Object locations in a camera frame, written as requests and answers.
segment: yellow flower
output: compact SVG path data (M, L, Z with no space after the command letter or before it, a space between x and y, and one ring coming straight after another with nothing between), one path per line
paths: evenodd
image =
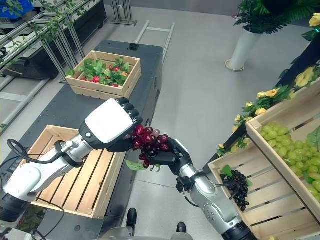
M266 111L267 110L265 108L259 108L257 111L255 111L255 115L265 114Z
M316 27L320 25L320 13L314 13L313 17L309 21L310 27Z
M290 99L291 99L291 100L294 99L295 96L296 96L296 93L295 93L295 91L292 90L292 91L289 93Z
M246 121L246 122L249 122L251 119L253 119L253 117L246 117L246 118L244 118L244 120Z
M300 73L295 79L295 85L298 87L304 87L307 85L315 75L314 67L308 67L304 72Z
M245 104L245 107L247 108L247 107L251 107L253 105L253 102L247 102L246 104Z
M256 99L260 99L260 98L263 98L265 96L266 96L266 93L264 91L261 91L256 95Z
M239 126L235 126L235 125L234 125L234 126L232 127L232 132L234 133L235 131L237 131L238 128L239 128Z
M265 95L268 96L268 97L274 97L275 95L277 95L279 89L280 89L280 88L278 88L278 89L272 89L272 90L270 90L270 91L267 91L267 92L265 93Z
M236 122L239 122L239 121L241 120L241 116L238 114L234 120L235 120Z

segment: gray floor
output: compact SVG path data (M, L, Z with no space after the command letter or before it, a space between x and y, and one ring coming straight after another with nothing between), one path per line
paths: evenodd
M150 20L150 27L167 29L175 22L152 126L178 138L197 168L202 168L217 145L231 135L241 107L254 101L257 92L271 89L280 73L307 46L301 34L308 28L290 25L274 35L263 36L245 70L232 72L224 62L231 57L241 28L233 27L231 17L139 7L133 7L132 12L138 20L136 27L106 24L85 51L103 39L135 41L146 20ZM167 33L147 32L140 43L163 47L166 37ZM61 87L57 80L47 84L4 133L2 159L8 154L6 138L20 139ZM183 221L195 240L221 239L175 185L176 178L165 167L160 173L147 170L137 174L128 206L138 211L136 234L170 238L177 223Z

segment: white vase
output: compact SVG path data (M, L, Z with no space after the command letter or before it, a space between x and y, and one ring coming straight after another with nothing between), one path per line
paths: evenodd
M245 62L262 35L263 33L252 33L243 28L232 58L225 62L225 66L235 72L245 69Z

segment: crate of strawberries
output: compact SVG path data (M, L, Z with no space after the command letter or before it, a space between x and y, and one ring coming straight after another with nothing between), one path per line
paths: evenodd
M66 80L76 94L108 100L129 98L140 76L139 58L91 51Z

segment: person's foot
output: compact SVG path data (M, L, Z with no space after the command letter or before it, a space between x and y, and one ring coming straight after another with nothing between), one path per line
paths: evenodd
M184 222L179 222L178 226L176 226L176 232L177 233L187 233L187 226Z

